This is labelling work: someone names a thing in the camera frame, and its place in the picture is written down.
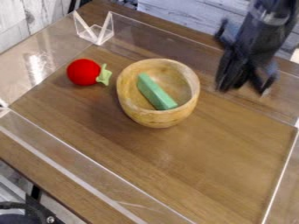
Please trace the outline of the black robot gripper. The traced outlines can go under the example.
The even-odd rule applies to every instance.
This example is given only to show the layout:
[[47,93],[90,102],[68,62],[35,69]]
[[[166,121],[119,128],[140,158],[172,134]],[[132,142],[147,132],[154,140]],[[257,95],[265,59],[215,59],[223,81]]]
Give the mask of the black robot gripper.
[[217,89],[230,91],[246,76],[263,95],[278,78],[274,56],[293,30],[290,11],[250,12],[242,24],[225,18],[215,33],[225,46],[217,72]]

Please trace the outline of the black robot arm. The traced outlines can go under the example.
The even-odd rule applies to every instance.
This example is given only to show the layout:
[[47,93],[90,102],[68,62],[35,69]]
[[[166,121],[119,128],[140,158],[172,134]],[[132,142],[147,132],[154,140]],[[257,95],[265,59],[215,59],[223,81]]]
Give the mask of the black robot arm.
[[299,0],[253,0],[242,25],[222,20],[215,39],[225,53],[215,77],[217,89],[227,92],[247,81],[262,95],[278,78],[274,60],[299,19]]

